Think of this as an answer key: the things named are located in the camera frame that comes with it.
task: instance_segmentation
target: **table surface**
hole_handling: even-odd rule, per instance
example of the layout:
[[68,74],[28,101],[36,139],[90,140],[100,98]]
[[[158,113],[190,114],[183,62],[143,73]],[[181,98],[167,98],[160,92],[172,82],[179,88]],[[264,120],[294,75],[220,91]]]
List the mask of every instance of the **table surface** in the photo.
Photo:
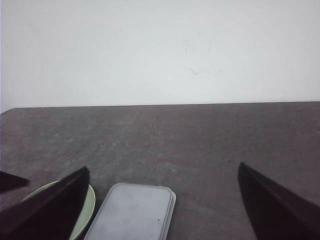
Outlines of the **table surface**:
[[95,213],[116,183],[166,186],[177,197],[168,240],[254,240],[240,162],[320,205],[320,102],[15,108],[1,115],[1,170],[31,180],[3,194],[2,209],[85,165]]

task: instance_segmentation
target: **container lid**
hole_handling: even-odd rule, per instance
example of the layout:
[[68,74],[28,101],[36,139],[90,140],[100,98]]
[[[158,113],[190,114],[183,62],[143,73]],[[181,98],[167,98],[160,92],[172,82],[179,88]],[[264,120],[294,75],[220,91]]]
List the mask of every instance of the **container lid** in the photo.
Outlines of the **container lid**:
[[115,184],[85,240],[164,240],[176,195],[167,187]]

